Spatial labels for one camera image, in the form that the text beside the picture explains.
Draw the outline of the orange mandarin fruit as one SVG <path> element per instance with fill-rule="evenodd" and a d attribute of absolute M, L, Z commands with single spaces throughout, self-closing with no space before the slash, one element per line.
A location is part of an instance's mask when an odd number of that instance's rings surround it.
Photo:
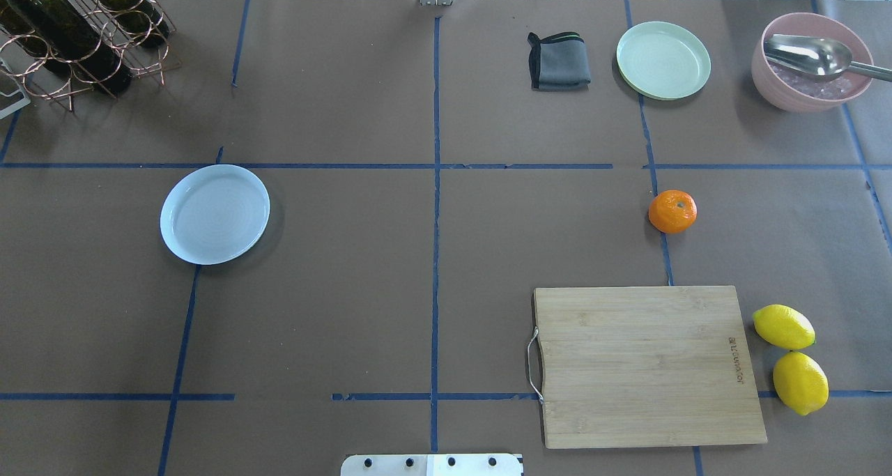
<path fill-rule="evenodd" d="M 647 219 L 660 232 L 676 234 L 691 228 L 698 218 L 698 206 L 691 194 L 666 190 L 656 194 L 647 209 Z"/>

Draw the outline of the light blue plate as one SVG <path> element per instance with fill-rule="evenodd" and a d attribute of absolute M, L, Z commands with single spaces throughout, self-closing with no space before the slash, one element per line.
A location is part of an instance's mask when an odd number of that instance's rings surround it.
<path fill-rule="evenodd" d="M 160 237 L 176 257 L 210 266 L 242 256 L 264 235 L 270 193 L 252 171 L 213 164 L 191 172 L 160 209 Z"/>

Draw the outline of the white metal mounting plate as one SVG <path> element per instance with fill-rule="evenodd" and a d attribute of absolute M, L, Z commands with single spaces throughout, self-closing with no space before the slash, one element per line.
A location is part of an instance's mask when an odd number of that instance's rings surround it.
<path fill-rule="evenodd" d="M 523 475 L 520 454 L 354 454 L 341 475 Z"/>

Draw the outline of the light green plate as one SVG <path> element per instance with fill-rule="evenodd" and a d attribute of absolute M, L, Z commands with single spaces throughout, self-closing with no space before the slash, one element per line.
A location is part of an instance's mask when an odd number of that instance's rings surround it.
<path fill-rule="evenodd" d="M 634 91 L 662 101 L 700 92 L 712 73 L 703 42 L 688 29 L 662 21 L 627 29 L 616 45 L 616 63 Z"/>

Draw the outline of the folded grey cloth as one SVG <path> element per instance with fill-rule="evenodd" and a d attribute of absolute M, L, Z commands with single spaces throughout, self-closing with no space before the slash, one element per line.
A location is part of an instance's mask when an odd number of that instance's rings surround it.
<path fill-rule="evenodd" d="M 588 50 L 579 33 L 561 32 L 545 38 L 530 32 L 528 58 L 531 87 L 536 91 L 577 91 L 592 83 Z"/>

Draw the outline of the wooden cutting board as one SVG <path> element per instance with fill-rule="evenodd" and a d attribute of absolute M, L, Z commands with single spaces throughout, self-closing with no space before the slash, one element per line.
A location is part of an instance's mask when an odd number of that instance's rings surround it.
<path fill-rule="evenodd" d="M 541 286 L 532 299 L 549 450 L 767 443 L 735 286 Z"/>

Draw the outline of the upper yellow lemon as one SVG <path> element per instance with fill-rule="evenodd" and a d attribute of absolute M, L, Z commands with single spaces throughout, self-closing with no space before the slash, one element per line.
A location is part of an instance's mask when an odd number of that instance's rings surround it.
<path fill-rule="evenodd" d="M 754 311 L 755 332 L 761 338 L 790 351 L 809 348 L 816 342 L 815 327 L 805 314 L 787 305 L 767 305 Z"/>

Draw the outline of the yellow lemon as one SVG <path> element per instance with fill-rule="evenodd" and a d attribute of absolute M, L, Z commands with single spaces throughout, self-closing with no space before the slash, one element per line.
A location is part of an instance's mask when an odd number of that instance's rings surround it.
<path fill-rule="evenodd" d="M 818 362 L 806 353 L 785 353 L 777 359 L 771 377 L 778 398 L 797 415 L 810 415 L 829 400 L 828 378 Z"/>
<path fill-rule="evenodd" d="M 790 351 L 809 348 L 816 342 L 815 327 L 805 314 L 787 305 L 767 305 L 754 311 L 755 332 L 761 338 Z"/>

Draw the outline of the pink bowl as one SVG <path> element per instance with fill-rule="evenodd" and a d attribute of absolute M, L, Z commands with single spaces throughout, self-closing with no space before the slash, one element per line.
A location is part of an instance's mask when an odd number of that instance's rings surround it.
<path fill-rule="evenodd" d="M 846 44 L 856 62 L 873 64 L 866 42 L 853 29 L 818 13 L 787 13 L 777 17 L 756 40 L 750 70 L 760 95 L 791 113 L 819 113 L 843 105 L 867 91 L 872 79 L 844 72 L 835 79 L 820 79 L 767 60 L 762 44 L 775 34 L 830 38 Z"/>

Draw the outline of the lower yellow lemon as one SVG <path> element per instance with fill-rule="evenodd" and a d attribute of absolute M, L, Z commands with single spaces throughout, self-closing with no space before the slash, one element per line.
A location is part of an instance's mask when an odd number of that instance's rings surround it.
<path fill-rule="evenodd" d="M 818 362 L 806 353 L 785 353 L 777 359 L 771 377 L 778 398 L 797 415 L 810 415 L 829 400 L 828 378 Z"/>

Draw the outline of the large metal spoon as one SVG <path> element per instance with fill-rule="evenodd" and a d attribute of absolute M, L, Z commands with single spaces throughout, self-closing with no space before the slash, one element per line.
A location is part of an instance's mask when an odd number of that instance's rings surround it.
<path fill-rule="evenodd" d="M 768 61 L 819 78 L 836 78 L 846 72 L 891 82 L 891 70 L 856 62 L 851 49 L 830 38 L 774 34 L 762 44 Z"/>

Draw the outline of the dark green wine bottle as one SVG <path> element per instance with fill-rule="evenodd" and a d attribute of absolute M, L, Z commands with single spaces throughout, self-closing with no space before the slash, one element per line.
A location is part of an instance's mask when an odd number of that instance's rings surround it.
<path fill-rule="evenodd" d="M 130 88 L 130 69 L 70 0 L 7 1 L 80 82 L 115 97 Z"/>

